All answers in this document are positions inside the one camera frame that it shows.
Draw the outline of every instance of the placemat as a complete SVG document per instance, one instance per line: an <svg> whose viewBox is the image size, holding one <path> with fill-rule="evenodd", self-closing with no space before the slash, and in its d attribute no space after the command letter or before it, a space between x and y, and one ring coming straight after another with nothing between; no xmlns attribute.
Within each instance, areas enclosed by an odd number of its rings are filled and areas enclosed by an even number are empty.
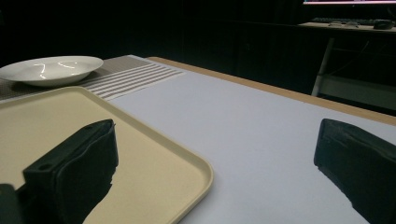
<svg viewBox="0 0 396 224"><path fill-rule="evenodd" d="M125 55L104 60L100 68L74 86L84 87L106 100L111 100L183 74L160 64ZM57 88L41 88L0 79L0 102L54 89Z"/></svg>

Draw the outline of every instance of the white table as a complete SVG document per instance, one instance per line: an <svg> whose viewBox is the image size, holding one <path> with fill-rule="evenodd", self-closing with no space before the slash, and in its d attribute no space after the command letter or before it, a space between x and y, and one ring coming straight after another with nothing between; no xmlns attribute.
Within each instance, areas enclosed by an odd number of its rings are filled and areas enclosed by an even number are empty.
<svg viewBox="0 0 396 224"><path fill-rule="evenodd" d="M183 71L110 101L213 166L212 189L181 223L367 223L313 163L319 124L338 119L396 144L396 118Z"/></svg>

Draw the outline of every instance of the wooden table edge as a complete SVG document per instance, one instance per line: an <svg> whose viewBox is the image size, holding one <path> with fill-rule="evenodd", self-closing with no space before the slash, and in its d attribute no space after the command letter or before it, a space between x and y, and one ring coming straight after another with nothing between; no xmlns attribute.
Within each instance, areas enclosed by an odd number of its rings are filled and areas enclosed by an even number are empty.
<svg viewBox="0 0 396 224"><path fill-rule="evenodd" d="M386 115L386 114L381 114L381 113L378 113L378 112L375 112L372 110L367 110L367 109L359 108L359 107L352 106L352 105L344 105L341 103L321 99L321 98L318 98L315 96L299 93L296 91L289 91L289 90L281 89L278 87L266 85L266 84L263 84L260 82L251 81L251 80L244 79L241 77L234 77L234 76L222 74L219 72L211 71L208 69L204 69L201 67L167 60L167 59L160 58L160 57L148 57L147 59L154 61L156 63L163 63L163 64L171 65L174 67L178 67L181 69L186 69L186 70L189 70L189 71L192 71L195 73L200 73L203 75L231 81L234 83L238 83L241 85L245 85L245 86L257 89L257 90L271 92L271 93L274 93L277 95L285 96L290 99L298 100L298 101L305 102L305 103L308 103L311 105L318 105L318 106L322 106L322 107L329 108L332 110L340 111L340 112L343 112L343 113L346 113L349 115L358 116L358 117L365 118L365 119L371 119L371 120L375 120L375 121L379 121L379 122L383 122L383 123L387 123L387 124L396 126L396 117Z"/></svg>

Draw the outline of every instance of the beige tray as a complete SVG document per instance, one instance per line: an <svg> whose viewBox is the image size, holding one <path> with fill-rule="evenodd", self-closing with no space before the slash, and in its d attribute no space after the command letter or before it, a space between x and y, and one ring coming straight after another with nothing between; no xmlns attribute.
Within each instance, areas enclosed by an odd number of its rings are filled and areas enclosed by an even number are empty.
<svg viewBox="0 0 396 224"><path fill-rule="evenodd" d="M81 87L0 104L0 183L17 189L25 167L100 119L116 123L120 164L84 223L175 223L205 197L208 162Z"/></svg>

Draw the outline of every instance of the white plate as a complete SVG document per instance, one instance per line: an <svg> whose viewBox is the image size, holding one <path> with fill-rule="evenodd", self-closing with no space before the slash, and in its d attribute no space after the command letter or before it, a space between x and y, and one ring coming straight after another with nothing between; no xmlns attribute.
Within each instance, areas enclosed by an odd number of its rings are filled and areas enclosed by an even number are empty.
<svg viewBox="0 0 396 224"><path fill-rule="evenodd" d="M39 87L64 86L82 80L102 66L89 56L60 56L12 63L0 68L0 78Z"/></svg>

